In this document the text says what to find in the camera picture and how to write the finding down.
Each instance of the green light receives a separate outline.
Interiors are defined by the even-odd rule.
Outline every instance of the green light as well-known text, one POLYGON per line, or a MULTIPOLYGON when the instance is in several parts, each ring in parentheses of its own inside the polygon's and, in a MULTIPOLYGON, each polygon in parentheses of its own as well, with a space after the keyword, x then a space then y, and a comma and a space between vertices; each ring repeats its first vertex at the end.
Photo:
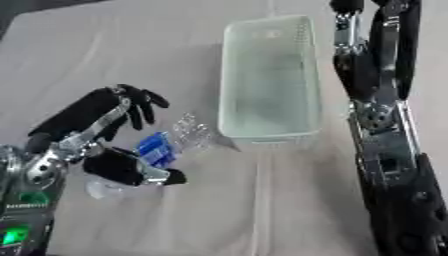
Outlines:
POLYGON ((28 227, 8 228, 3 236, 2 245, 20 243, 28 237, 28 227))
POLYGON ((48 204, 48 197, 42 192, 28 192, 20 195, 20 201, 26 204, 48 204))

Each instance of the dark background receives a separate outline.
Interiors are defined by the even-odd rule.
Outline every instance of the dark background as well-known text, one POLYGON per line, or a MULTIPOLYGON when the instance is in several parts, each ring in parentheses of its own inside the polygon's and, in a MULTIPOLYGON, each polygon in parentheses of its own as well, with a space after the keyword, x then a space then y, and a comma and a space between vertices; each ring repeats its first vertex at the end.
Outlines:
POLYGON ((0 39, 18 14, 101 1, 106 0, 0 0, 0 39))

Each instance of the plastic basket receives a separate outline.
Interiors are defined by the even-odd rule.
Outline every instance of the plastic basket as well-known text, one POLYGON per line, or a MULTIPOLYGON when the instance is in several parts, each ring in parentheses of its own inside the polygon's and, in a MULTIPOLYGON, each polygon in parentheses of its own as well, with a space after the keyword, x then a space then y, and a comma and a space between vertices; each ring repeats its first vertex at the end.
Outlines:
POLYGON ((218 122, 236 142, 309 145, 320 130, 321 100, 308 17, 226 28, 218 122))

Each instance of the white tablecloth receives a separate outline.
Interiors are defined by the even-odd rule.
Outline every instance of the white tablecloth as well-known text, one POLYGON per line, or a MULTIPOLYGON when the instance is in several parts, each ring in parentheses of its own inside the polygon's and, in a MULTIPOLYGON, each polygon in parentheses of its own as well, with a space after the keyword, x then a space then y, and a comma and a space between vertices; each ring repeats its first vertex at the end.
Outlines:
MULTIPOLYGON (((422 148, 448 192, 447 10, 446 1, 424 2, 411 104, 422 148)), ((162 123, 197 110, 215 124, 224 27, 272 13, 314 19, 324 102, 315 147, 239 152, 222 139, 177 163, 187 185, 148 187, 116 201, 89 198, 86 177, 73 168, 51 253, 375 255, 344 119, 347 99, 331 64, 334 26, 326 0, 115 0, 21 15, 0 44, 0 141, 23 143, 33 125, 116 83, 166 96, 172 106, 157 111, 162 123)), ((125 127, 114 144, 131 147, 156 129, 125 127)))

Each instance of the plastic bottle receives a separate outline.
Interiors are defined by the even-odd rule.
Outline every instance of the plastic bottle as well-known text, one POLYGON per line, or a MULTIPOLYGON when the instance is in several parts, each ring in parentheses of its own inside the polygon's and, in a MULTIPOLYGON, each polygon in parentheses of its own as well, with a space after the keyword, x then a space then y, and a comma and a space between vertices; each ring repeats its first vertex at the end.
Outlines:
POLYGON ((186 113, 171 129, 143 139, 139 155, 151 166, 166 168, 187 151, 204 150, 213 137, 209 127, 193 113, 186 113))
MULTIPOLYGON (((141 140, 135 152, 149 165, 167 168, 186 152, 205 150, 210 146, 213 133, 194 113, 185 113, 170 129, 156 132, 141 140)), ((93 176, 86 184, 87 193, 95 199, 123 198, 132 195, 138 187, 130 187, 93 176)))

